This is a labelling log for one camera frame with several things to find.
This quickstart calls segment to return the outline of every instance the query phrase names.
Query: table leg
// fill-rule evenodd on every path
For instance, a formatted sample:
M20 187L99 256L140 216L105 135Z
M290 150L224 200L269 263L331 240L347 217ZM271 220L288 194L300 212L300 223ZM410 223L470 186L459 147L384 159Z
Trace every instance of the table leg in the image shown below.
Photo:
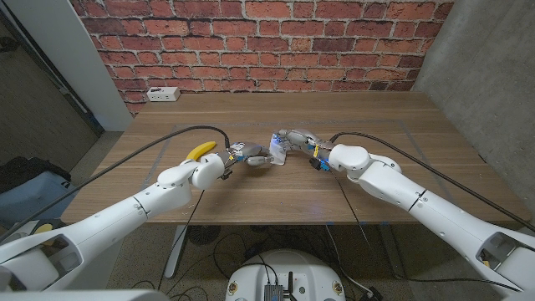
M169 259L167 259L166 270L164 272L164 276L166 276L166 278L168 279L175 277L175 273L178 268L178 263L180 262L180 258L181 258L182 248L186 245L185 244L186 233L184 233L184 235L180 237L178 242L176 241L176 239L178 238L179 235L181 235L185 227L186 226L184 225L178 225L176 227L175 238L173 238L173 244L175 245L175 247L171 250Z

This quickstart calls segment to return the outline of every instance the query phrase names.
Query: door frame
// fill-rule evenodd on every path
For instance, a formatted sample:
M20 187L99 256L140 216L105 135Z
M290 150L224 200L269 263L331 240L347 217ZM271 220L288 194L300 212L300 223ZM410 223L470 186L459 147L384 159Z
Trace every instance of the door frame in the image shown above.
M15 16L11 15L15 23L18 23L18 20ZM69 83L61 75L61 73L55 68L54 64L50 62L50 59L44 54L43 50L35 43L33 38L28 34L23 35L27 31L18 23L18 28L12 23L10 18L0 9L0 23L10 32L10 34L15 38L19 43L19 46L26 51L32 61L47 75L52 84L59 90L59 92L64 96L65 100L73 107L76 113L82 118L85 124L98 136L104 132L104 129L100 123L94 118L93 113L89 108L79 100L76 91L72 89Z
M7 7L27 34L6 14ZM0 10L24 39L35 42L33 51L41 49L42 59L47 57L58 71L54 78L59 83L64 79L62 93L80 102L82 112L92 112L89 122L98 121L104 130L126 130L133 117L69 0L1 0Z

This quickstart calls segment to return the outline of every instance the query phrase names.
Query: yellow banana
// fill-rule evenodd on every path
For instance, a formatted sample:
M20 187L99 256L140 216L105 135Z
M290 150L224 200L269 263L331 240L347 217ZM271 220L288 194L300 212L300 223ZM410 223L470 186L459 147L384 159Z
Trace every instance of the yellow banana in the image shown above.
M205 142L205 143L199 145L198 147L194 148L192 151L190 151L190 153L187 155L186 159L193 159L193 160L197 161L197 159L199 159L199 157L201 157L202 155L206 154L209 150L211 150L215 146L216 146L216 142L215 141Z

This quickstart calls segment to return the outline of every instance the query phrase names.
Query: black bag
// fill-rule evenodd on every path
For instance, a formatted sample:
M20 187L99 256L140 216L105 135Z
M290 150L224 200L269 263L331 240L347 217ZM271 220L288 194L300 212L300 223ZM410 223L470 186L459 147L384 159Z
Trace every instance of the black bag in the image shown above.
M70 181L70 174L67 171L48 161L36 157L26 159L19 156L0 166L0 193L10 191L45 171L51 171Z

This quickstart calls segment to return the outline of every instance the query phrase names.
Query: gray wall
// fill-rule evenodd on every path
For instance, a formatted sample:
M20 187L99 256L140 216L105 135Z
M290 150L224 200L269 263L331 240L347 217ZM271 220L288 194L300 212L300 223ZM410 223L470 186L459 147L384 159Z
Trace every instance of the gray wall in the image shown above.
M413 90L535 212L535 1L457 0Z

